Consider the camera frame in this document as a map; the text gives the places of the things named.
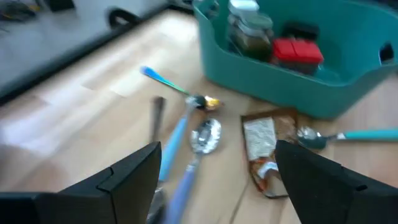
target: blue spoon handle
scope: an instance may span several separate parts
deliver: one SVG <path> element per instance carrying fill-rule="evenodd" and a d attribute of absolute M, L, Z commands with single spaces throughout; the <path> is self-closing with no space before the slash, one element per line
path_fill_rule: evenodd
<path fill-rule="evenodd" d="M 169 141 L 166 144 L 165 149 L 162 151 L 162 162 L 160 163 L 159 180 L 166 181 L 169 178 L 170 169 L 173 165 L 175 156 L 181 147 L 181 142 L 187 128 L 187 123 L 191 117 L 192 111 L 195 109 L 195 105 L 187 105 L 187 112 L 180 119 L 177 126 L 175 127 Z"/>
<path fill-rule="evenodd" d="M 195 181 L 195 172 L 197 165 L 189 165 L 178 184 L 177 189 L 167 205 L 166 216 L 163 224 L 180 224 L 181 219 L 187 206 L 190 192 Z"/>
<path fill-rule="evenodd" d="M 398 129 L 348 131 L 344 136 L 350 140 L 398 141 Z"/>

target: paper label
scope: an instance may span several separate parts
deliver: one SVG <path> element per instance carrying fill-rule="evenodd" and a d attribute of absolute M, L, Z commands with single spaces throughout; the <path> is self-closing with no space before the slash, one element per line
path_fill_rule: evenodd
<path fill-rule="evenodd" d="M 278 165 L 277 165 L 275 162 L 266 162 L 266 163 L 265 163 L 264 165 L 262 165 L 262 167 L 257 171 L 257 175 L 258 175 L 259 177 L 261 177 L 262 179 L 264 179 L 265 176 L 266 176 L 266 174 L 267 174 L 267 172 L 268 172 L 270 169 L 279 171 L 279 170 L 278 170 Z"/>
<path fill-rule="evenodd" d="M 243 124 L 248 158 L 250 161 L 259 157 L 269 157 L 276 147 L 274 120 L 262 118 Z"/>

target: teal-handled spoon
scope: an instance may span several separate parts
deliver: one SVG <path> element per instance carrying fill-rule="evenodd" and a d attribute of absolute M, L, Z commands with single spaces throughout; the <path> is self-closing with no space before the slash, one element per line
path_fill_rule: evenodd
<path fill-rule="evenodd" d="M 297 131 L 298 143 L 309 149 L 324 149 L 328 141 L 398 141 L 398 128 L 382 130 L 345 131 L 331 136 L 322 136 L 318 131 L 301 127 Z"/>

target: spoon bowl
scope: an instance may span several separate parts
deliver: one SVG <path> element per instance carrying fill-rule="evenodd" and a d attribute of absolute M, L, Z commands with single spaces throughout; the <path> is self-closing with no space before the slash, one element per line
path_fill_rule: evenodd
<path fill-rule="evenodd" d="M 199 127 L 192 131 L 191 146 L 196 154 L 209 154 L 218 145 L 221 137 L 221 124 L 214 118 L 202 122 Z"/>

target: jar lid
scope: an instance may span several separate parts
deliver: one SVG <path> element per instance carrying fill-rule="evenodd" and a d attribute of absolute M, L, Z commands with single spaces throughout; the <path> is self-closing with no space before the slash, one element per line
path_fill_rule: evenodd
<path fill-rule="evenodd" d="M 272 19 L 265 14 L 251 14 L 242 17 L 242 22 L 250 29 L 272 29 Z"/>
<path fill-rule="evenodd" d="M 236 16 L 257 12 L 259 8 L 260 7 L 255 0 L 229 0 L 228 4 L 229 11 Z"/>

